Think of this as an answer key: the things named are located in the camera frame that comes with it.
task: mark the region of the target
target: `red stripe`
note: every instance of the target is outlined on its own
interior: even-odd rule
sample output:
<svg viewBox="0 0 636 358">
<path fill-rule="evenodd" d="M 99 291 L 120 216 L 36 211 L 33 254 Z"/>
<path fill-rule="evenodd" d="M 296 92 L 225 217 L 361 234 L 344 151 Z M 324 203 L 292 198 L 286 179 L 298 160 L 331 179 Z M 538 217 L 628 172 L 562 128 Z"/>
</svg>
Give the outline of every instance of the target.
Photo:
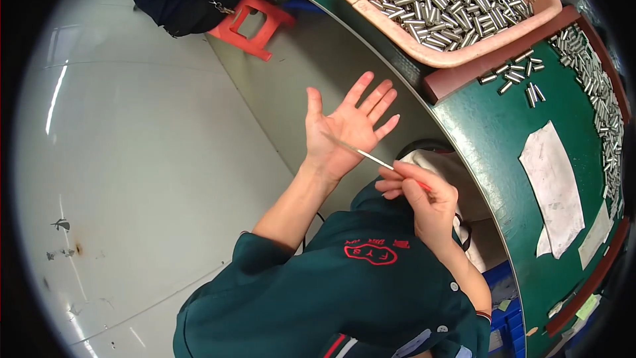
<svg viewBox="0 0 636 358">
<path fill-rule="evenodd" d="M 344 339 L 345 335 L 341 334 L 338 340 L 336 340 L 336 342 L 330 347 L 329 351 L 327 351 L 327 354 L 324 354 L 324 358 L 329 358 Z"/>
<path fill-rule="evenodd" d="M 492 317 L 484 312 L 481 311 L 477 311 L 477 315 L 481 315 L 482 317 L 486 317 L 488 318 L 488 320 L 490 321 L 490 323 L 492 323 Z"/>
</svg>

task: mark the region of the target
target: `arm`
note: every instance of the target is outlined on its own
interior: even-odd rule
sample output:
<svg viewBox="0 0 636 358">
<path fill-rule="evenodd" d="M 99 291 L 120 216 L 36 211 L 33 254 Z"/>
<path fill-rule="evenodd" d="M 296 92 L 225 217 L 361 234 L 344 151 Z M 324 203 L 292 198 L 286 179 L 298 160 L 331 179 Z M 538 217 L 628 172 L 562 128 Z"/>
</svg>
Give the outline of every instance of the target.
<svg viewBox="0 0 636 358">
<path fill-rule="evenodd" d="M 384 180 L 378 181 L 375 187 L 386 199 L 406 196 L 415 213 L 415 234 L 453 275 L 475 311 L 490 315 L 490 288 L 453 240 L 457 189 L 432 171 L 414 164 L 395 161 L 393 167 L 395 171 L 380 168 Z M 427 184 L 431 191 L 427 193 L 415 180 Z"/>
<path fill-rule="evenodd" d="M 468 296 L 475 311 L 492 314 L 492 298 L 490 288 L 483 275 L 466 257 L 462 248 L 454 240 L 447 247 L 432 250 L 435 257 L 453 275 L 459 287 Z"/>
<path fill-rule="evenodd" d="M 324 200 L 338 182 L 330 181 L 303 163 L 278 201 L 260 219 L 252 233 L 295 252 Z"/>
<path fill-rule="evenodd" d="M 322 114 L 320 92 L 307 89 L 307 156 L 290 186 L 256 224 L 254 234 L 295 252 L 324 200 L 340 179 L 362 161 L 362 155 L 334 144 L 323 133 L 370 151 L 395 128 L 399 115 L 373 131 L 373 126 L 397 96 L 391 81 L 380 83 L 356 107 L 372 80 L 372 72 L 362 75 L 329 116 Z"/>
</svg>

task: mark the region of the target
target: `keychain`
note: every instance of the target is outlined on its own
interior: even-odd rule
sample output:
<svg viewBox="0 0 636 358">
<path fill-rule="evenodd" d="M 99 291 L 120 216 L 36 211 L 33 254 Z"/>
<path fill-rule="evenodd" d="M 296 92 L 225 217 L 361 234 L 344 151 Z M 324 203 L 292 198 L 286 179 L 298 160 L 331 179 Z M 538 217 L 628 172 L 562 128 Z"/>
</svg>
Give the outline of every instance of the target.
<svg viewBox="0 0 636 358">
<path fill-rule="evenodd" d="M 234 14 L 234 13 L 235 13 L 235 11 L 234 11 L 234 10 L 232 10 L 232 9 L 228 9 L 227 7 L 224 7 L 224 6 L 223 6 L 223 4 L 221 4 L 221 3 L 219 3 L 219 2 L 215 2 L 215 1 L 211 0 L 211 1 L 210 1 L 210 3 L 211 3 L 211 4 L 213 4 L 213 5 L 214 5 L 214 7 L 215 7 L 218 11 L 220 11 L 220 12 L 222 12 L 222 13 L 224 13 L 224 14 Z"/>
</svg>

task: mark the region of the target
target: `green sticky note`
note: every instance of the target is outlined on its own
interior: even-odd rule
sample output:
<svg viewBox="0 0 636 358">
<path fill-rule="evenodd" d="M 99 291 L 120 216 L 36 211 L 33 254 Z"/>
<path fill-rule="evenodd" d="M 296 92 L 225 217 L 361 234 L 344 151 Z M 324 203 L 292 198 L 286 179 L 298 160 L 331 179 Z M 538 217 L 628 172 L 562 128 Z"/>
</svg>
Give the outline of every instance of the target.
<svg viewBox="0 0 636 358">
<path fill-rule="evenodd" d="M 510 305 L 510 300 L 506 299 L 502 301 L 501 303 L 499 303 L 499 309 L 502 311 L 506 311 L 509 305 Z"/>
<path fill-rule="evenodd" d="M 597 307 L 597 296 L 597 294 L 591 295 L 576 312 L 576 316 L 579 317 L 582 321 L 585 321 L 590 316 L 592 311 L 594 311 L 594 309 Z"/>
</svg>

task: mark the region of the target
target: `red plastic stool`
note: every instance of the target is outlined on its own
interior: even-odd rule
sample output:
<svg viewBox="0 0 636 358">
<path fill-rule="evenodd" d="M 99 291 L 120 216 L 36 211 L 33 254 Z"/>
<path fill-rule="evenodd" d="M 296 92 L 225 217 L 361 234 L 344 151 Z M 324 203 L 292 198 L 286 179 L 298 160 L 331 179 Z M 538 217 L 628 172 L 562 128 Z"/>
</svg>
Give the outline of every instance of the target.
<svg viewBox="0 0 636 358">
<path fill-rule="evenodd" d="M 249 14 L 250 8 L 264 13 L 266 20 L 256 36 L 248 39 L 239 33 L 239 28 Z M 241 0 L 235 11 L 239 13 L 238 17 L 236 14 L 228 14 L 216 28 L 208 33 L 263 61 L 269 61 L 272 57 L 272 53 L 265 50 L 265 45 L 276 31 L 276 28 L 281 23 L 285 23 L 290 27 L 293 27 L 296 23 L 296 20 L 291 15 L 265 0 Z"/>
</svg>

